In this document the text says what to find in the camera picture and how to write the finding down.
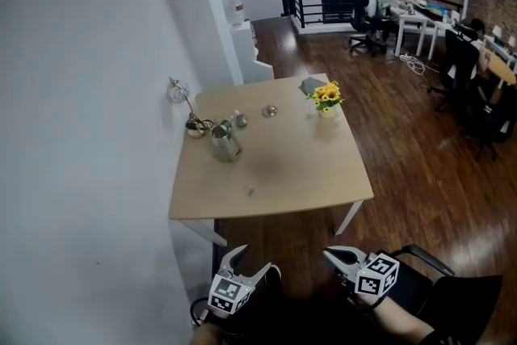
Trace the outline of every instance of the metal mug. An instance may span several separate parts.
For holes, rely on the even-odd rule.
[[[212,130],[212,147],[221,162],[234,162],[241,155],[241,143],[235,137],[229,121],[224,120]]]

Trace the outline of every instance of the table leg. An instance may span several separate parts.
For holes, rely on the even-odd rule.
[[[417,57],[422,53],[423,37],[426,35],[427,21],[422,22],[422,30],[420,31],[420,39],[418,40]]]
[[[438,36],[438,26],[435,25],[435,31],[433,32],[433,39],[431,40],[431,47],[429,48],[429,55],[427,56],[429,61],[433,58],[433,53],[435,53],[436,36]]]
[[[401,54],[402,46],[402,35],[404,34],[404,18],[401,17],[398,23],[398,35],[397,35],[397,46],[395,47],[395,56],[398,57]]]
[[[199,220],[180,220],[186,227],[194,230],[198,235],[202,238],[208,240],[211,243],[215,243],[218,246],[226,247],[228,242],[226,239],[222,238],[219,234],[217,234],[213,229],[210,229],[207,225],[205,225],[202,221]]]
[[[352,207],[350,207],[350,210],[347,213],[347,216],[345,217],[345,220],[343,220],[343,223],[336,229],[335,235],[340,235],[345,228],[348,226],[348,223],[351,222],[352,218],[354,218],[354,215],[357,213],[357,210],[359,210],[359,207],[361,207],[361,204],[363,201],[356,201]]]

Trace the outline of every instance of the dark hardwood floor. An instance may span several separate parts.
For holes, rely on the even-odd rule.
[[[333,228],[344,218],[345,206],[219,221],[228,249],[250,246],[239,270],[254,273],[272,261],[282,271],[285,292],[306,299],[336,289],[337,278],[322,258],[324,247],[356,246],[370,252],[416,243],[458,276],[502,274],[500,301],[481,343],[516,343],[515,137],[497,145],[496,162],[488,154],[475,162],[476,146],[460,137],[454,116],[434,111],[439,97],[425,91],[427,78],[399,60],[387,61],[393,48],[385,57],[349,56],[344,34],[297,36],[289,19],[256,22],[254,28],[258,58],[273,65],[276,78],[326,73],[339,82],[346,99],[343,110],[375,197],[337,237]],[[414,53],[416,40],[406,42]],[[424,55],[428,50],[426,40]],[[438,86],[436,75],[428,74]]]

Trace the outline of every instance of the office chair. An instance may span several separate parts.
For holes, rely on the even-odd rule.
[[[384,53],[386,52],[386,45],[384,42],[375,39],[375,33],[381,28],[383,21],[389,20],[386,16],[378,15],[377,0],[352,0],[353,16],[351,25],[360,33],[365,33],[365,37],[354,37],[348,39],[348,44],[351,45],[353,40],[358,43],[350,47],[350,54],[357,48],[366,46],[368,50],[372,50],[372,56],[377,54],[376,48],[380,48]]]
[[[470,27],[456,24],[456,34],[453,31],[445,31],[445,62],[440,71],[440,81],[443,89],[430,86],[427,93],[438,92],[444,96],[444,100],[435,108],[442,112],[443,107],[451,104],[459,110],[464,110],[469,99],[470,78],[474,66],[479,59],[479,51],[471,44],[477,40],[477,33]]]
[[[476,161],[481,159],[481,153],[485,147],[492,152],[492,159],[498,157],[493,143],[502,144],[506,142],[513,133],[517,121],[517,90],[514,86],[504,86],[501,98],[496,104],[492,104],[486,98],[484,91],[479,86],[478,94],[484,102],[484,107],[475,111],[466,129],[461,131],[462,137],[471,136],[478,140],[479,150]]]
[[[455,277],[452,269],[416,245],[381,253],[397,259],[402,254],[413,255],[443,274],[433,284],[401,261],[397,283],[388,293],[393,301],[435,330],[453,335],[462,345],[478,341],[494,312],[502,276]]]

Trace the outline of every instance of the white vase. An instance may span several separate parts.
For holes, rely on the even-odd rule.
[[[330,107],[330,111],[328,112],[318,111],[317,113],[321,118],[334,118],[337,114],[337,107],[338,104],[334,105],[333,107]]]

